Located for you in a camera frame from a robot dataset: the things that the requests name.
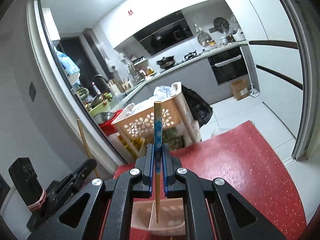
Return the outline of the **steel bowl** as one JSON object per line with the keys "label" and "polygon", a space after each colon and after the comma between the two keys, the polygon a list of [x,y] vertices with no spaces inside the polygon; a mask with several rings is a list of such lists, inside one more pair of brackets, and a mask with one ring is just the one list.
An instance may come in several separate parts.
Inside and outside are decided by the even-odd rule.
{"label": "steel bowl", "polygon": [[101,112],[96,114],[93,118],[96,121],[96,123],[100,125],[112,120],[115,116],[116,113],[114,112]]}

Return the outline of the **red plastic basket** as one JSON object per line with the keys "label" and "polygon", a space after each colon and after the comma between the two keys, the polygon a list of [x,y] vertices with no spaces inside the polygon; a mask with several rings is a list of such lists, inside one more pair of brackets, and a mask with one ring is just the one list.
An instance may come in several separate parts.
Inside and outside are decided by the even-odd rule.
{"label": "red plastic basket", "polygon": [[122,112],[123,110],[117,110],[114,113],[110,113],[109,117],[106,119],[105,122],[99,124],[100,129],[104,132],[104,134],[108,137],[117,132],[117,129],[112,125],[112,122],[116,119],[116,117]]}

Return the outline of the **beige flower-pattern storage cart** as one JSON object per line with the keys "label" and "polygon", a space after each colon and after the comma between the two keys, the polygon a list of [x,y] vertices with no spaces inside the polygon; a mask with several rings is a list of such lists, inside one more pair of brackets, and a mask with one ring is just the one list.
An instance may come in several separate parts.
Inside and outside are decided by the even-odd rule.
{"label": "beige flower-pattern storage cart", "polygon": [[[199,122],[193,118],[191,109],[182,93],[182,84],[173,83],[169,90],[171,95],[162,100],[162,125],[163,129],[177,129],[179,136],[184,139],[185,146],[201,141]],[[153,104],[155,98],[145,100],[138,105],[134,103],[126,106],[115,118],[112,125],[126,143],[126,149],[133,158],[144,155],[143,146],[135,146],[133,141],[146,141],[153,135],[155,114]]]}

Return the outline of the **pink plastic utensil holder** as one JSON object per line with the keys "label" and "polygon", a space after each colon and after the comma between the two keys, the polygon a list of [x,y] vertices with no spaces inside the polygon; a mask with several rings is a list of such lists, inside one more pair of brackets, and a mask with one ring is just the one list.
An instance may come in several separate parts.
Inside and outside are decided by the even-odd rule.
{"label": "pink plastic utensil holder", "polygon": [[185,235],[183,199],[161,199],[160,208],[157,217],[154,200],[134,202],[131,227],[148,231],[156,236]]}

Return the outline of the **blue patterned wooden chopstick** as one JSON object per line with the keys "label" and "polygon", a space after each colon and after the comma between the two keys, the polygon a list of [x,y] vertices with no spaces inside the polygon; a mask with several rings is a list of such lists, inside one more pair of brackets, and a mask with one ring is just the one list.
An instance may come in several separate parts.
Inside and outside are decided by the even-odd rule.
{"label": "blue patterned wooden chopstick", "polygon": [[159,222],[161,211],[161,155],[162,155],[162,102],[154,103],[154,152],[155,152],[155,197],[156,222]]}

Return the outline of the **kitchen faucet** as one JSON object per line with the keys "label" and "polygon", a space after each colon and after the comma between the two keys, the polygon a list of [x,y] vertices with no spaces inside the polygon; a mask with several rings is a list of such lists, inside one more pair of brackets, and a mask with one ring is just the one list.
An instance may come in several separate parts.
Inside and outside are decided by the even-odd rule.
{"label": "kitchen faucet", "polygon": [[100,74],[93,76],[91,83],[95,84],[95,86],[103,93],[108,93],[110,91],[108,88],[108,79]]}

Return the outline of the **black built-in oven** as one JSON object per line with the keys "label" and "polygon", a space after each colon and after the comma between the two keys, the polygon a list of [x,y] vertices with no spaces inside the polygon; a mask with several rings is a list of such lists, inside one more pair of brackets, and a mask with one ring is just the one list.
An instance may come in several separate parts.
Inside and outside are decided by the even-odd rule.
{"label": "black built-in oven", "polygon": [[231,48],[208,57],[218,85],[248,74],[240,47]]}

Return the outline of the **cardboard box on floor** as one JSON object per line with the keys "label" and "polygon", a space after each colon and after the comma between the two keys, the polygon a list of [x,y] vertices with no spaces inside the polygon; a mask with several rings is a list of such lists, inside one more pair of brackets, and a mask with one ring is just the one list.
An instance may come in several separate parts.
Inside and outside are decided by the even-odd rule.
{"label": "cardboard box on floor", "polygon": [[250,95],[249,84],[247,80],[238,79],[231,83],[233,97],[239,101]]}

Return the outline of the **black garbage bag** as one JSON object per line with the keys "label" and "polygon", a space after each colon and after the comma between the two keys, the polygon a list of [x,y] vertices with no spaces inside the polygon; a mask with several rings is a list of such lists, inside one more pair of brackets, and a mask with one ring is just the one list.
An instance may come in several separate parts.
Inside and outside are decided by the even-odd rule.
{"label": "black garbage bag", "polygon": [[213,116],[213,109],[195,91],[182,85],[182,93],[190,108],[191,114],[199,123],[199,128],[206,125]]}

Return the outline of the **green vegetables bag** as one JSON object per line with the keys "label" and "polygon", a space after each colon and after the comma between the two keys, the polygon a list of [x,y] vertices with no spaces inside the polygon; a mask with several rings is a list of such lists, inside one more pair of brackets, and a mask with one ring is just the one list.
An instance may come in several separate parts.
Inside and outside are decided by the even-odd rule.
{"label": "green vegetables bag", "polygon": [[183,135],[180,135],[176,128],[169,128],[163,131],[163,143],[168,144],[171,151],[184,148]]}

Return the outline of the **black range hood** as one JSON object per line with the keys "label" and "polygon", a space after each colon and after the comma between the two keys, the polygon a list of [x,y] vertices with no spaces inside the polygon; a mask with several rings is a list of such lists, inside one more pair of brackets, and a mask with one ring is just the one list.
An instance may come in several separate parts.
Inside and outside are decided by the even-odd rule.
{"label": "black range hood", "polygon": [[193,36],[182,12],[176,11],[135,33],[134,38],[150,54],[155,55]]}

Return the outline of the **black wok on stove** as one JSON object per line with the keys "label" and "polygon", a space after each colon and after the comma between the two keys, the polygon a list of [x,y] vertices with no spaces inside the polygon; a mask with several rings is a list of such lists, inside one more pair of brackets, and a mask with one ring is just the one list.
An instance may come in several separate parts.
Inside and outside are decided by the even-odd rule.
{"label": "black wok on stove", "polygon": [[163,57],[161,60],[158,60],[156,62],[161,69],[167,69],[176,63],[174,56],[169,56],[169,57]]}

